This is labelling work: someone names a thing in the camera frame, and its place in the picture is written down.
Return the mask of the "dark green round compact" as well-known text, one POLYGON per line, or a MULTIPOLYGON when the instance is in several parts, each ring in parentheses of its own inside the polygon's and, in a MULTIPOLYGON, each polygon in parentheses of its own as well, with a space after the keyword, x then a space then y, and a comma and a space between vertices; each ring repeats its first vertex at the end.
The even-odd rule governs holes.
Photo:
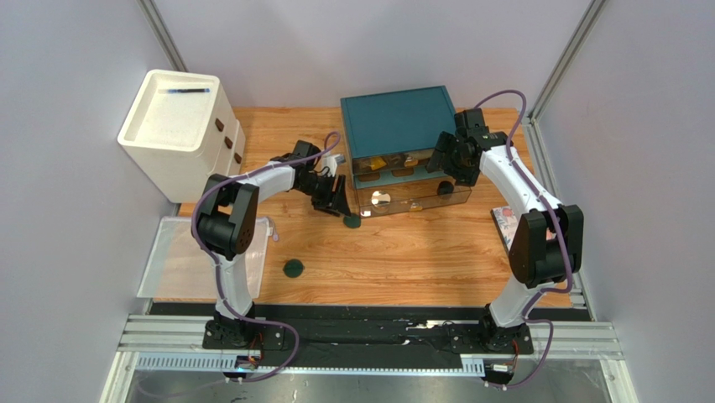
POLYGON ((343 224, 350 229, 357 229, 362 225, 362 219, 359 215, 344 216, 342 221, 343 224))
POLYGON ((299 259, 290 259, 283 267, 284 275, 291 279, 300 277, 304 270, 305 265, 299 259))

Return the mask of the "clear acrylic drawer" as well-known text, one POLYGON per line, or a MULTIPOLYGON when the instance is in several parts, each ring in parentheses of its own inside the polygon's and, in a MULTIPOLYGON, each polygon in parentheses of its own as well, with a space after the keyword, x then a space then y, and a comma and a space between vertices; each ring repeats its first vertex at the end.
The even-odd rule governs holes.
POLYGON ((382 171, 354 178, 357 209, 363 218, 392 214, 419 212, 466 202, 472 194, 469 186, 459 186, 454 179, 441 172, 428 173, 418 167, 407 174, 396 176, 393 171, 382 171), (441 181, 450 181, 454 192, 448 198, 437 195, 441 181), (391 196, 390 209, 377 214, 371 208, 370 196, 374 191, 387 191, 391 196))
POLYGON ((354 175, 366 175, 385 170, 402 170, 415 168, 417 166, 426 166, 431 157, 433 149, 419 149, 407 152, 398 152, 393 154, 375 155, 383 157, 388 163, 383 169, 376 171, 366 171, 361 167, 361 160, 374 156, 361 157, 352 161, 352 173, 354 175))

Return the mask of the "black round jar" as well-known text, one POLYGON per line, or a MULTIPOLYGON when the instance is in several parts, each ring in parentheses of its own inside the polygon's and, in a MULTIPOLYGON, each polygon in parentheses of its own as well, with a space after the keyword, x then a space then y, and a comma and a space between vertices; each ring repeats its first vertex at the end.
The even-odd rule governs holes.
POLYGON ((448 198, 454 192, 455 186, 450 181, 441 181, 437 187, 437 195, 441 198, 448 198))

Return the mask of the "gold rim powder jar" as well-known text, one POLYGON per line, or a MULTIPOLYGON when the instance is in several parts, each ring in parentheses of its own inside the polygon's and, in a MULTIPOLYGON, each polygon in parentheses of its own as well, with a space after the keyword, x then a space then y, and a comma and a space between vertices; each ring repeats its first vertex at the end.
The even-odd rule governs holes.
POLYGON ((370 196, 372 210, 377 214, 385 214, 391 205, 391 196, 387 191, 374 191, 370 196))

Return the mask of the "orange tube white cap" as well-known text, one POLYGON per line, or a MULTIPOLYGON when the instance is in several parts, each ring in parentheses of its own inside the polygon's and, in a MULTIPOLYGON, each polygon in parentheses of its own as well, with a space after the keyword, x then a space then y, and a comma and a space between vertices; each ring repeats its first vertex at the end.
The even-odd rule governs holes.
POLYGON ((388 163, 383 157, 374 156, 362 159, 360 164, 361 167, 366 171, 376 171, 383 169, 388 163))

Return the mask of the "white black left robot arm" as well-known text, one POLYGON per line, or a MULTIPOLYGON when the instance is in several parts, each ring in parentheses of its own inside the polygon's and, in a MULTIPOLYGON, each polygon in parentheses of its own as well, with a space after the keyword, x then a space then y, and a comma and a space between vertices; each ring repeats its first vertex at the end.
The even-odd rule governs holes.
POLYGON ((299 191, 312 207, 335 217, 351 214, 346 177, 323 159, 340 141, 329 133, 323 148, 300 140, 292 152, 271 159, 245 174, 214 174, 191 216, 191 234, 212 260, 217 288, 214 318, 207 324, 210 338, 237 345, 252 342, 258 330, 273 326, 249 315, 253 298, 248 289, 246 253, 255 235, 258 205, 272 196, 299 191))

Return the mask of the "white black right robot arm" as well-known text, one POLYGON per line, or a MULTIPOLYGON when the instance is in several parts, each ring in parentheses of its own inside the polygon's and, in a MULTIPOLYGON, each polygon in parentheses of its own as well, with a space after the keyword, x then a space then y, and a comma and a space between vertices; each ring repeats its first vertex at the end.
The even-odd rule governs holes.
POLYGON ((486 176, 518 221, 508 254, 512 275, 481 321, 489 335, 501 335, 523 326, 544 293, 557 292, 561 282, 572 284, 581 264, 584 215, 536 180, 509 136, 489 130, 482 110, 464 110, 454 120, 454 132, 439 135, 427 169, 444 172, 459 186, 475 186, 486 176))

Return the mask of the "teal drawer organizer box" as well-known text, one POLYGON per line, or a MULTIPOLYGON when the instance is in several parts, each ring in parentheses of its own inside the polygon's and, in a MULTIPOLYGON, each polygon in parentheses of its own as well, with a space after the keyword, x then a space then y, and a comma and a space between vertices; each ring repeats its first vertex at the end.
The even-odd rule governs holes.
MULTIPOLYGON (((434 149, 441 132, 455 131, 456 110, 445 86, 344 97, 340 103, 353 184, 358 176, 352 173, 353 160, 434 149)), ((391 171, 402 176, 418 167, 425 170, 391 171)))

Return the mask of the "floral pink palette box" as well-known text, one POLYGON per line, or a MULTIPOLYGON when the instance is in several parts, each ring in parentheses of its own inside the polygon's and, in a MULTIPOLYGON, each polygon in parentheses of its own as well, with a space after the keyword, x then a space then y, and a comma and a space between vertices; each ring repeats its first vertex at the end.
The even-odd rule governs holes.
POLYGON ((509 252, 519 225, 519 220, 513 210, 508 206, 492 209, 491 217, 502 239, 505 250, 509 252))

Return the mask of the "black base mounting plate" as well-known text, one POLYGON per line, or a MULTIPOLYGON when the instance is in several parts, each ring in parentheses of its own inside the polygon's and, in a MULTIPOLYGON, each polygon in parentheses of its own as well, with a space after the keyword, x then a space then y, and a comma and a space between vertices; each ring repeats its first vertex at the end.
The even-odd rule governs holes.
MULTIPOLYGON (((299 345, 327 346, 426 346, 437 352, 475 354, 532 354, 530 331, 519 328, 489 344, 478 321, 428 320, 298 320, 292 324, 299 345)), ((293 333, 283 327, 256 324, 219 324, 210 320, 201 346, 209 350, 291 351, 293 333)))

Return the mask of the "clear plastic zip pouch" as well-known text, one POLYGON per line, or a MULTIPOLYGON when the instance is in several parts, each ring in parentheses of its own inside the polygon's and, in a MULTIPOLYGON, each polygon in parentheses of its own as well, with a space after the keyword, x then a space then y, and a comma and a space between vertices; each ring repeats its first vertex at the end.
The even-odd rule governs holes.
MULTIPOLYGON (((259 217, 253 241, 246 253, 248 290, 254 299, 260 296, 269 240, 277 239, 273 221, 268 217, 259 217)), ((163 217, 138 297, 167 301, 214 300, 217 292, 213 277, 209 257, 191 236, 190 219, 163 217)))

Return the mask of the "white storage cabinet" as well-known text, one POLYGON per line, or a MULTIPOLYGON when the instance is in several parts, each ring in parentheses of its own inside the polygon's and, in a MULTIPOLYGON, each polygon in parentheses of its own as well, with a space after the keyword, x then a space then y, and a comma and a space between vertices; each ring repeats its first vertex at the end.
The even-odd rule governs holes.
POLYGON ((151 70, 117 136, 174 204, 197 202, 213 174, 238 175, 246 138, 220 79, 151 70))

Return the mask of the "aluminium rail frame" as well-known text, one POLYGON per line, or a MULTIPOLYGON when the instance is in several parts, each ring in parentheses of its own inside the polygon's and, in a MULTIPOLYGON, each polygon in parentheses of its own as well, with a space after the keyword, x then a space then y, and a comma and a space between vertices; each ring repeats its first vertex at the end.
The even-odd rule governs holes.
POLYGON ((396 376, 463 376, 490 382, 504 368, 534 368, 516 385, 531 385, 550 362, 593 361, 603 373, 614 402, 637 399, 623 352, 612 325, 606 322, 553 322, 529 325, 532 354, 457 354, 426 346, 327 346, 301 348, 299 338, 289 351, 209 350, 201 346, 207 317, 132 315, 120 339, 102 401, 128 397, 135 372, 204 371, 220 374, 368 374, 396 376))

